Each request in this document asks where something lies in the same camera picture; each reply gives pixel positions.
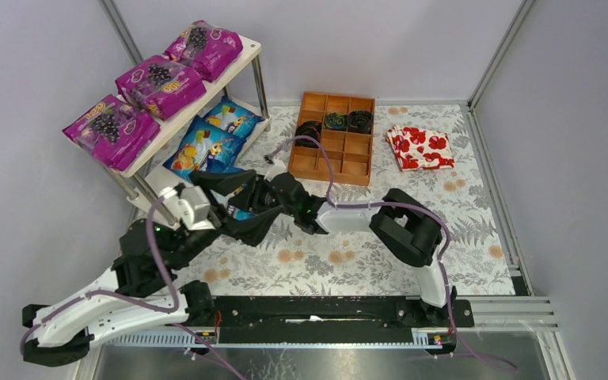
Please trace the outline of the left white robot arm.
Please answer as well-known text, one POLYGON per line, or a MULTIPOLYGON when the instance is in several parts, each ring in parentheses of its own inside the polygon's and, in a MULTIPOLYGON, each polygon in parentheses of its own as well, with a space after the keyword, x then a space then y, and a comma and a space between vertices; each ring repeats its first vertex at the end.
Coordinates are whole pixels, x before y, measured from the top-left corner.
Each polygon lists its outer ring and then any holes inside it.
POLYGON ((174 285, 175 272, 221 236, 259 245, 286 210, 282 168, 264 175, 193 172, 163 188, 144 219, 120 238, 121 254, 93 282, 56 304, 22 310, 20 342, 27 363, 61 367, 130 331, 168 324, 218 323, 209 286, 174 285))

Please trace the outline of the teal blue snack bag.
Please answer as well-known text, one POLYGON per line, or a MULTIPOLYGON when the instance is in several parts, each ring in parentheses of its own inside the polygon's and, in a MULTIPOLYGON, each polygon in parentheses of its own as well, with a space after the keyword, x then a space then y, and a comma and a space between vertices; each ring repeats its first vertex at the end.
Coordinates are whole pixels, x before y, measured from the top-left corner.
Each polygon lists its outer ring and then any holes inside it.
MULTIPOLYGON (((238 168, 238 167, 234 167, 234 166, 224 165, 223 163, 221 163, 219 161, 211 160, 206 167, 206 171, 209 173, 228 174, 228 173, 242 173, 245 170, 238 168)), ((215 190, 211 190, 211 194, 216 198, 216 200, 221 205, 223 205, 226 208, 227 212, 234 219, 237 219, 237 220, 251 219, 256 215, 255 213, 248 211, 244 208, 237 207, 233 203, 231 203, 232 199, 235 196, 237 196, 240 192, 242 192, 246 188, 246 186, 247 186, 247 184, 243 183, 241 186, 235 188, 228 195, 222 195, 221 193, 216 192, 215 190)))

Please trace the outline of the blue candy bag underneath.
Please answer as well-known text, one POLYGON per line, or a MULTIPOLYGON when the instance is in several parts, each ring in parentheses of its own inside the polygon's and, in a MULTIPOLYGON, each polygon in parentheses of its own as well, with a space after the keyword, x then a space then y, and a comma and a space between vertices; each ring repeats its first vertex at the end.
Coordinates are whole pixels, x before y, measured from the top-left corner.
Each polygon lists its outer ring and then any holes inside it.
POLYGON ((213 126, 200 116, 188 125, 177 150, 163 164, 177 176, 188 179, 192 171, 218 172, 233 166, 245 144, 245 138, 213 126))

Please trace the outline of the purple grape candy bag front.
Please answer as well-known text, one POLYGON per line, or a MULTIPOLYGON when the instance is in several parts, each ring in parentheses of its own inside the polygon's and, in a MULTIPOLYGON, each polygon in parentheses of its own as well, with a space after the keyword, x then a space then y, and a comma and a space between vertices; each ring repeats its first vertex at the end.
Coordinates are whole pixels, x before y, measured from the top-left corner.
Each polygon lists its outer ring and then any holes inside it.
POLYGON ((116 79, 119 94, 160 120, 175 116, 206 93, 191 67, 154 55, 116 79))

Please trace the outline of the blue fruit candy bag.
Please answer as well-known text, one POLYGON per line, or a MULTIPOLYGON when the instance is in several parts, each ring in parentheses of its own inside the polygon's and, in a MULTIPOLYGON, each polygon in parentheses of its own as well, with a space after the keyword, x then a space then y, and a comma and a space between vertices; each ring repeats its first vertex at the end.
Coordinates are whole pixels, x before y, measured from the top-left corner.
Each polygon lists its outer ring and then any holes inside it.
POLYGON ((249 111, 227 96, 223 96, 203 119, 210 125, 243 139, 247 139, 257 124, 264 121, 262 116, 249 111))

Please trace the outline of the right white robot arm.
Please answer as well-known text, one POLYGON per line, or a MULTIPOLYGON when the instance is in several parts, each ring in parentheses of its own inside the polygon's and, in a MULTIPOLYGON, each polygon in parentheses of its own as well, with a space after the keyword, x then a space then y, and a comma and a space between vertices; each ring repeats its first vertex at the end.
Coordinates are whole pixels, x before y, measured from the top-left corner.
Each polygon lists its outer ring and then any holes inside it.
POLYGON ((373 233, 399 261, 413 267, 422 303, 450 307, 454 288, 442 263, 450 231, 438 215, 398 188, 380 200, 345 203, 309 194, 289 173, 258 175, 230 204, 255 215, 278 209, 307 234, 373 233))

